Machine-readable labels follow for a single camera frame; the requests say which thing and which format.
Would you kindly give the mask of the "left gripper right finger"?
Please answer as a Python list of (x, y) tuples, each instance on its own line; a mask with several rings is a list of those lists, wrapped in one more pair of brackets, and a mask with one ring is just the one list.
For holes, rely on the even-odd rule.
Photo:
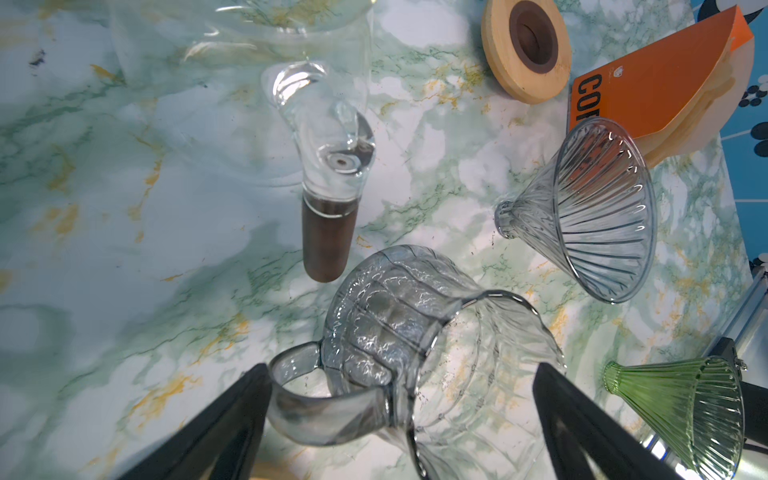
[(593, 479), (595, 463), (609, 479), (676, 479), (617, 422), (549, 363), (540, 363), (533, 396), (559, 479)]

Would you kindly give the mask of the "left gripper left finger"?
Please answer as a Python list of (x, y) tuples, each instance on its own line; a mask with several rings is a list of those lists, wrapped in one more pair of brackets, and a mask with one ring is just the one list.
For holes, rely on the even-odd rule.
[(272, 381), (257, 364), (124, 479), (248, 479), (264, 432)]

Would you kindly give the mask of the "green glass dripper cone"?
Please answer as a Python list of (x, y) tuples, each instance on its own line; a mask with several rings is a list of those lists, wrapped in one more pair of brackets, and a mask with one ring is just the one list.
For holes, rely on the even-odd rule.
[(745, 440), (740, 380), (723, 357), (603, 369), (608, 392), (621, 397), (702, 479), (731, 479)]

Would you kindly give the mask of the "grey ribbed glass carafe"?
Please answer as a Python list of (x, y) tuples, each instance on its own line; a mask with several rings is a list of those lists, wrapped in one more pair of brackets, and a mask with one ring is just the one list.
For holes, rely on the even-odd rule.
[(564, 354), (522, 296), (396, 245), (342, 282), (322, 337), (277, 355), (268, 418), (306, 446), (375, 434), (423, 479), (522, 479), (544, 445), (532, 385)]

